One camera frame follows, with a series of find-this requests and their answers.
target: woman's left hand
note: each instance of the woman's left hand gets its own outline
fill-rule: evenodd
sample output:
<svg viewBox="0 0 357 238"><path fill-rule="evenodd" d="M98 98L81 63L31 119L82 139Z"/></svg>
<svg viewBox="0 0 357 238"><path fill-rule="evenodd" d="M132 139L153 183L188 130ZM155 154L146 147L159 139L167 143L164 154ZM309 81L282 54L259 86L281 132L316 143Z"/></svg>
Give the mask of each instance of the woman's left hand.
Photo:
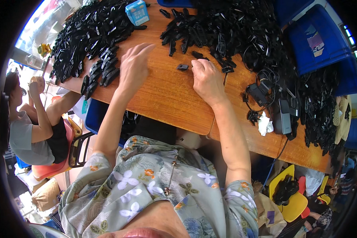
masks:
<svg viewBox="0 0 357 238"><path fill-rule="evenodd" d="M120 64L119 89L133 97L148 76L148 54L156 45L143 43L129 49Z"/></svg>

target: wooden tabletop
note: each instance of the wooden tabletop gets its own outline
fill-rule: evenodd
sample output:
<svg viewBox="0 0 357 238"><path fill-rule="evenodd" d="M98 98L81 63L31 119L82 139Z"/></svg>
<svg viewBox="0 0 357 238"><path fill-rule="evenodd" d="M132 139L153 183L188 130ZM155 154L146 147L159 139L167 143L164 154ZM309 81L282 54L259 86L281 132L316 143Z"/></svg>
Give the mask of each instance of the wooden tabletop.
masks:
<svg viewBox="0 0 357 238"><path fill-rule="evenodd" d="M234 73L228 73L226 75L225 92L233 104L233 108L246 136L249 150L271 158L276 158L282 150L287 137L277 135L275 132L267 133L266 136L262 136L258 131L258 124L256 123L256 126L253 126L252 123L247 120L249 109L246 103L242 101L241 93L245 91L247 85L255 82L256 73L252 73L245 68L240 55L234 56L233 61L237 64L237 68ZM253 98L249 98L249 105L254 110L261 109ZM320 147L310 145L310 147L307 148L305 146L304 129L305 126L301 125L299 121L297 136L294 140L287 142L280 159L288 163L324 172L328 165L328 156L322 156ZM209 137L220 140L216 120L214 120Z"/></svg>
<svg viewBox="0 0 357 238"><path fill-rule="evenodd" d="M146 30L134 31L132 35L119 44L117 51L119 61L121 56L131 47L143 42L154 43L157 47L150 54L148 59L148 68L150 74L143 87L137 92L133 99L128 103L127 110L140 115L161 121L187 131L193 131L200 135L207 135L210 132L214 120L212 109L197 95L193 90L193 73L189 69L181 72L176 69L179 64L191 65L191 60L195 59L191 52L193 50L208 57L219 70L221 69L216 60L210 56L209 47L198 48L192 46L185 55L181 52L181 41L176 41L176 52L173 57L169 57L169 44L162 46L161 33L165 31L166 26L173 18L165 18L159 9L165 9L171 12L170 8L164 8L150 0L152 3L148 7L150 20L145 23L148 26ZM191 14L195 14L194 9L189 9ZM83 78L89 74L91 65L97 61L84 60L84 72L79 78L68 79L59 86L79 93ZM53 60L48 64L46 71L52 69ZM97 87L92 98L110 103L115 89L118 87L119 80L115 79L111 85L106 88Z"/></svg>

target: crumpled tissue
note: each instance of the crumpled tissue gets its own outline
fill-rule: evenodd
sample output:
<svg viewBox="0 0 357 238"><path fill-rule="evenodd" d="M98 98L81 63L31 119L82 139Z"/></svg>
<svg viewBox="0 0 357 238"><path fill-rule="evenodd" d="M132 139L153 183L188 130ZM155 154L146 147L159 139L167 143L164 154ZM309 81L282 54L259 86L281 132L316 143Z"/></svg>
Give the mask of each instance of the crumpled tissue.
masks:
<svg viewBox="0 0 357 238"><path fill-rule="evenodd" d="M266 133L270 133L274 131L273 122L270 121L270 118L266 117L265 112L263 112L262 116L259 117L258 131L262 136L265 136Z"/></svg>

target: brown paper bag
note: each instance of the brown paper bag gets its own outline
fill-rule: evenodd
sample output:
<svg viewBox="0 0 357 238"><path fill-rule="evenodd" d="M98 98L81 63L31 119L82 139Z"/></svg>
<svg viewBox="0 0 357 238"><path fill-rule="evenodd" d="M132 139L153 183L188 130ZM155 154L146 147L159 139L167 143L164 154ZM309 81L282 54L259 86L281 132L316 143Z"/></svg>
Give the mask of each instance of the brown paper bag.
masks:
<svg viewBox="0 0 357 238"><path fill-rule="evenodd" d="M276 204L262 193L258 193L257 196L254 194L254 200L258 209L259 236L277 237L287 225L282 213ZM262 204L262 213L259 213L258 200Z"/></svg>
<svg viewBox="0 0 357 238"><path fill-rule="evenodd" d="M32 203L40 211L49 210L58 204L57 196L59 192L57 180L52 178L32 195Z"/></svg>

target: floral shirt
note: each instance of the floral shirt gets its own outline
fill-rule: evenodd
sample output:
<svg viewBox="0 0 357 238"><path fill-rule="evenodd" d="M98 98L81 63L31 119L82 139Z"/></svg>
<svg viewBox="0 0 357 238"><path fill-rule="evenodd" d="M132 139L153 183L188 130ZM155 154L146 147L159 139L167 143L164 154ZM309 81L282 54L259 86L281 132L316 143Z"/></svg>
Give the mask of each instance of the floral shirt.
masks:
<svg viewBox="0 0 357 238"><path fill-rule="evenodd" d="M93 154L67 188L59 214L68 236L96 237L121 230L159 200L172 203L191 238L258 237L250 182L234 181L222 192L213 164L197 151L141 136L126 142L115 168Z"/></svg>

